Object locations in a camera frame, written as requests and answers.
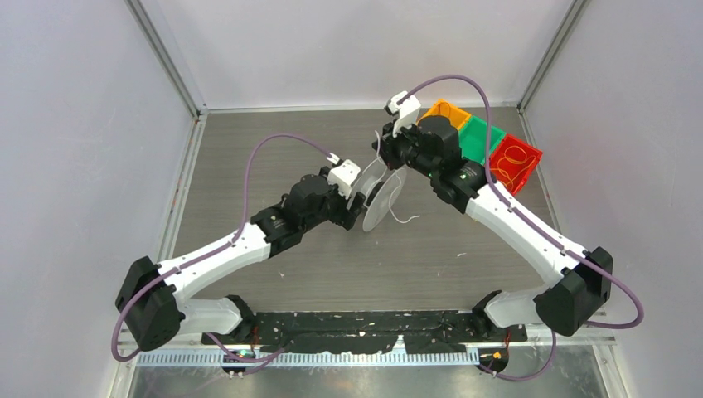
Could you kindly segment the clear plastic cable spool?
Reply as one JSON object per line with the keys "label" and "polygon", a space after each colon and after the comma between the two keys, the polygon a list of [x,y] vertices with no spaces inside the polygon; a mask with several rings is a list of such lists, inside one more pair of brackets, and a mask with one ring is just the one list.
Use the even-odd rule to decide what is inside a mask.
{"label": "clear plastic cable spool", "polygon": [[365,215],[361,224],[365,232],[370,232],[389,213],[405,185],[407,170],[400,168],[390,171],[380,160],[372,161],[356,181],[352,195],[365,196],[362,208]]}

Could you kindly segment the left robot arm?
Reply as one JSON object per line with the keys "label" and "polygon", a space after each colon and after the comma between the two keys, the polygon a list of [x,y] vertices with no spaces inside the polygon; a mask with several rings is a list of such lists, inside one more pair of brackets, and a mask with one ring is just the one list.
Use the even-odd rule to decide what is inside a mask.
{"label": "left robot arm", "polygon": [[129,267],[115,307],[138,352],[149,352],[179,334],[213,332],[247,342],[255,330],[242,298],[198,299],[204,288],[248,265],[298,245],[303,235],[330,222],[349,231],[366,204],[355,189],[349,196],[322,175],[306,175],[279,203],[253,215],[240,230],[199,250],[160,263],[144,256]]}

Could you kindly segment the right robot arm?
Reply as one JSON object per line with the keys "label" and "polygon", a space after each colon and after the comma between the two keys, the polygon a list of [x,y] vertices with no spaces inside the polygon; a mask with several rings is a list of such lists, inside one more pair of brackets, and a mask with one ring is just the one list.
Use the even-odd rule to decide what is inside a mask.
{"label": "right robot arm", "polygon": [[372,144],[382,162],[426,176],[437,198],[497,234],[543,281],[538,288],[498,290],[477,303],[473,329],[480,338],[494,340],[507,327],[528,323],[570,337],[608,301],[611,283],[600,272],[612,272],[612,256],[563,237],[514,198],[504,203],[509,192],[481,163],[463,157],[448,118],[429,116],[398,132],[394,127],[385,124]]}

